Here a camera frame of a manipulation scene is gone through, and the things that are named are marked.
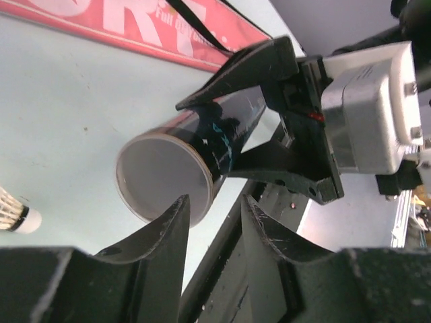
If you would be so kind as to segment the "black shuttlecock tube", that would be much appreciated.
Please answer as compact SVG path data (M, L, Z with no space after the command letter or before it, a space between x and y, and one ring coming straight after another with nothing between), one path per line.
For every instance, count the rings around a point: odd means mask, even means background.
M208 213L266 103L259 87L180 111L121 149L115 168L125 205L143 221L178 197L191 200L190 226Z

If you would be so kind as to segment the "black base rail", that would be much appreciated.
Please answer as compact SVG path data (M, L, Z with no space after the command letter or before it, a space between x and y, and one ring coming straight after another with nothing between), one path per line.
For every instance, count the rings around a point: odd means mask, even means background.
M252 322L242 238L240 202L250 194L259 206L296 231L309 199L274 184L248 181L180 299L179 322Z

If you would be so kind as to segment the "pink racket bag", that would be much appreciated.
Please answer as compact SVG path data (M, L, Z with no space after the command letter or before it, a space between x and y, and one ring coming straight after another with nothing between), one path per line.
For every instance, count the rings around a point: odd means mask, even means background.
M2 1L1 13L210 72L270 37L227 1Z

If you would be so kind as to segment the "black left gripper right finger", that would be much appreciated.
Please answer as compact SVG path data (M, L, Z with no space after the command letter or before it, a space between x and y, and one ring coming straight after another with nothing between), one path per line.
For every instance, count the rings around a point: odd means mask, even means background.
M270 217L250 195L242 197L241 221L254 322L336 322L334 252Z

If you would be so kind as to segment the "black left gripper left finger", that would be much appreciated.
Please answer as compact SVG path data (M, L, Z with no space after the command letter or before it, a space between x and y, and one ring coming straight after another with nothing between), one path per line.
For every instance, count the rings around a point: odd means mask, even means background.
M127 322L177 322L189 236L189 195L177 198L145 227L96 254L132 266Z

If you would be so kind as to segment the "white feather shuttlecock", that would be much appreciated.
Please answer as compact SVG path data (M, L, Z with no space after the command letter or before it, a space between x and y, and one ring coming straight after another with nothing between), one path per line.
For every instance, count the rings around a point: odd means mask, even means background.
M1 231L30 234L42 223L41 214L21 203L1 187Z

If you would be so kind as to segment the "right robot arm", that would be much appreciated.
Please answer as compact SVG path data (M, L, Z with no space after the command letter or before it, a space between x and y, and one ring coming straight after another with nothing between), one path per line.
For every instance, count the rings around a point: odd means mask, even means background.
M285 186L324 205L344 172L390 182L405 149L424 141L418 95L430 88L430 2L393 1L396 26L328 57L298 58L288 36L230 52L177 110L259 87L290 144L272 140L234 158L231 177Z

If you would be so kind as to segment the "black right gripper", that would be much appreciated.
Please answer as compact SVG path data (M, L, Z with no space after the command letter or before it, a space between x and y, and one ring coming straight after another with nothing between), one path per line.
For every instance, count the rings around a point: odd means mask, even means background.
M332 82L323 58L298 59L289 36L279 36L234 53L196 92L176 104L183 110L262 86L267 107L279 114L281 133L241 153L228 175L284 186L320 205L344 197L321 106Z

